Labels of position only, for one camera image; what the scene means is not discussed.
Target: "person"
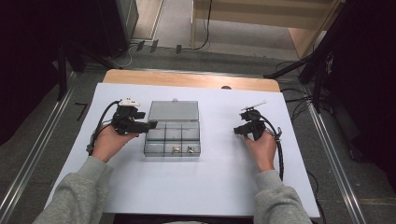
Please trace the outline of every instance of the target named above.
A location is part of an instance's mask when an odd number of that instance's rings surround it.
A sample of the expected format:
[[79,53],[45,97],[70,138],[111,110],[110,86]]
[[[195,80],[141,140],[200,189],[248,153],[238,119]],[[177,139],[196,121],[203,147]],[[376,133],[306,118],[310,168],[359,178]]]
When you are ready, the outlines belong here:
[[[112,173],[106,163],[137,136],[136,133],[119,135],[111,125],[105,127],[98,135],[92,155],[78,172],[64,177],[52,201],[34,223],[98,223]],[[255,198],[254,223],[312,223],[297,192],[283,185],[274,168],[274,137],[265,131],[257,141],[245,137],[245,142],[260,171],[256,176],[259,192]]]

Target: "gray floor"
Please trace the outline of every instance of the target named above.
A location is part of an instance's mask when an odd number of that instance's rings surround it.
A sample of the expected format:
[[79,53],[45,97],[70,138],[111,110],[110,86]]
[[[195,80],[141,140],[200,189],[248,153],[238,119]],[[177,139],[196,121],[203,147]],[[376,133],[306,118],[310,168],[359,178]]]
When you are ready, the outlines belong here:
[[[276,65],[282,62],[262,57],[210,52],[183,51],[181,54],[176,54],[174,49],[157,49],[155,53],[149,53],[148,47],[138,52],[131,51],[131,54],[133,62],[127,69],[205,71],[231,73],[233,76],[240,77],[262,77],[262,74],[274,72]],[[128,62],[129,57],[125,54],[117,60],[120,63]],[[75,105],[75,103],[89,103],[96,83],[101,82],[105,73],[106,69],[100,65],[89,63],[86,72],[78,75],[78,83],[71,99],[8,223],[31,223],[42,210],[50,194],[51,182],[56,180],[60,173],[83,121],[83,119],[77,121],[81,107]],[[298,72],[294,71],[287,77],[280,78],[281,89],[300,89],[301,86],[296,81],[297,76]],[[286,91],[284,94],[285,99],[302,97],[300,93],[294,91]],[[5,194],[7,187],[21,169],[30,148],[56,103],[56,95],[57,89],[54,88],[22,124],[15,136],[0,147],[1,195]],[[296,105],[297,103],[288,104],[290,113]],[[396,220],[394,213],[396,207],[395,203],[392,202],[395,194],[391,190],[384,173],[370,163],[352,161],[349,158],[347,144],[340,134],[336,121],[325,111],[322,116],[349,180],[358,198],[363,201],[361,207],[367,223],[389,223],[390,220]],[[318,180],[318,198],[324,209],[327,223],[351,223],[344,199],[308,110],[294,121],[293,126],[306,169]],[[315,189],[315,181],[312,178],[310,180],[312,188]],[[112,215],[106,215],[102,223],[110,223],[111,220]],[[322,223],[320,218],[317,218],[316,221]]]
[[[165,0],[154,39],[161,47],[190,46],[192,1]],[[207,20],[197,20],[195,47],[206,38]],[[298,60],[287,27],[275,27],[227,21],[209,23],[209,45],[203,50],[234,55]]]

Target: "right hand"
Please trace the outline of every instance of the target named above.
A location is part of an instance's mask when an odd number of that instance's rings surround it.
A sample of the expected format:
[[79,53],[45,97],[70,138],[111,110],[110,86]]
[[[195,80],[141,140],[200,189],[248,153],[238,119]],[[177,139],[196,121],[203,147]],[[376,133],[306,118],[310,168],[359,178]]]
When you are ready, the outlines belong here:
[[276,141],[268,131],[265,130],[257,141],[245,136],[245,142],[260,172],[275,170]]
[[137,136],[139,136],[138,133],[118,134],[112,125],[102,127],[102,131],[96,139],[92,156],[103,162],[108,162],[122,147]]

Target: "clear plastic organizer box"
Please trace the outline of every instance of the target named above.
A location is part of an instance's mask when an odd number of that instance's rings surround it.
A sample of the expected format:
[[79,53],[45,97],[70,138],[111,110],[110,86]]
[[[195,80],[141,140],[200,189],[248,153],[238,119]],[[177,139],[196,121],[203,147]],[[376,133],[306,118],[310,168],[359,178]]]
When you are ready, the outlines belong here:
[[158,124],[146,135],[147,157],[201,155],[198,102],[153,101],[148,120],[158,120]]

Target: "black cable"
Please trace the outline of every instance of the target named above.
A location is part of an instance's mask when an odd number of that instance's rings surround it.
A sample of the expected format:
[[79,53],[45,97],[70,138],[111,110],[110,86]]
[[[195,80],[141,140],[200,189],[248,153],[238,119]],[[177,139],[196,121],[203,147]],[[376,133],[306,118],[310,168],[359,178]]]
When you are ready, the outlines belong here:
[[310,60],[311,60],[311,55],[309,55],[309,56],[307,56],[306,58],[304,58],[304,59],[302,59],[302,60],[299,60],[299,61],[285,61],[285,62],[278,63],[278,64],[276,65],[276,71],[275,71],[273,74],[270,74],[270,75],[263,75],[262,77],[263,77],[263,78],[269,78],[269,79],[276,79],[276,78],[282,77],[282,76],[285,75],[285,74],[279,74],[279,73],[278,73],[279,71],[277,71],[277,68],[278,68],[282,63],[291,63],[291,65],[288,65],[288,66],[286,67],[286,68],[290,67],[290,69],[289,69],[289,72],[290,72],[290,71],[293,71],[293,70],[299,68],[300,66],[303,66],[304,64],[310,64],[310,62],[309,62]]
[[317,185],[317,187],[316,187],[316,189],[315,189],[315,193],[314,193],[314,194],[315,194],[315,202],[317,203],[319,212],[320,212],[320,214],[321,214],[321,216],[322,216],[323,223],[326,224],[326,217],[324,216],[324,211],[323,211],[323,208],[322,208],[322,206],[321,206],[321,204],[320,204],[320,202],[319,202],[319,198],[318,198],[319,182],[318,182],[317,178],[316,178],[311,172],[309,172],[308,170],[306,170],[306,172],[307,172],[309,175],[311,175],[312,178],[314,178],[315,183],[316,183],[316,185]]
[[271,130],[274,134],[274,138],[276,140],[277,156],[279,158],[279,177],[283,181],[283,174],[284,174],[285,167],[284,167],[284,163],[283,163],[282,146],[280,145],[280,139],[279,139],[280,135],[282,134],[282,131],[280,130],[280,128],[277,128],[278,129],[278,132],[277,132],[275,130],[274,126],[272,125],[272,123],[265,116],[261,115],[260,113],[255,113],[252,111],[247,111],[247,113],[256,115],[256,116],[260,116],[264,120],[264,122],[267,123],[271,127]]
[[210,48],[210,40],[209,40],[209,35],[207,34],[207,32],[209,32],[209,30],[208,29],[206,29],[206,25],[205,25],[205,20],[202,20],[202,24],[204,25],[204,29],[205,29],[205,31],[206,31],[206,36],[207,36],[207,43],[209,43],[209,46],[205,49],[205,50],[207,50],[207,49],[209,49]]
[[108,109],[110,109],[111,106],[118,104],[120,101],[114,101],[113,103],[111,103],[110,105],[108,105],[105,109],[105,111],[102,114],[102,117],[99,119],[98,125],[96,126],[95,131],[93,132],[93,134],[91,135],[91,142],[89,145],[87,145],[87,151],[88,151],[88,155],[91,156],[92,152],[93,152],[93,147],[95,146],[95,142],[96,142],[96,138],[98,137],[99,133],[103,130],[101,130],[102,127],[102,121],[103,118],[105,117]]
[[312,100],[312,96],[305,96],[302,98],[285,100],[285,103],[287,104],[287,103],[292,103],[292,102],[309,101],[309,100]]
[[300,93],[303,93],[303,94],[306,94],[306,95],[308,94],[305,91],[301,91],[301,90],[294,89],[294,88],[285,88],[285,89],[280,90],[280,92],[283,92],[283,91],[297,91],[297,92],[300,92]]
[[102,132],[102,130],[104,130],[105,128],[107,128],[107,127],[110,126],[110,125],[111,125],[111,123],[109,123],[109,124],[103,126],[103,127],[100,129],[100,131],[99,131],[99,133],[98,133],[98,136],[99,136],[99,134]]
[[[297,112],[297,108],[300,106],[300,105],[302,105],[303,103],[306,103],[305,105],[303,105],[303,107]],[[301,114],[301,113],[303,113],[308,107],[309,107],[309,105],[311,105],[311,101],[309,101],[309,102],[307,102],[307,101],[301,101],[299,104],[297,104],[297,106],[294,108],[294,110],[293,110],[293,113],[291,114],[291,118],[290,118],[290,120],[291,120],[291,123],[293,123],[297,118],[298,118],[298,116]]]
[[207,44],[207,41],[209,40],[209,22],[210,22],[210,13],[212,12],[212,1],[213,0],[210,0],[209,11],[207,13],[207,23],[206,23],[207,29],[206,29],[206,39],[205,39],[204,44],[201,47],[199,47],[198,49],[184,49],[184,50],[199,50]]

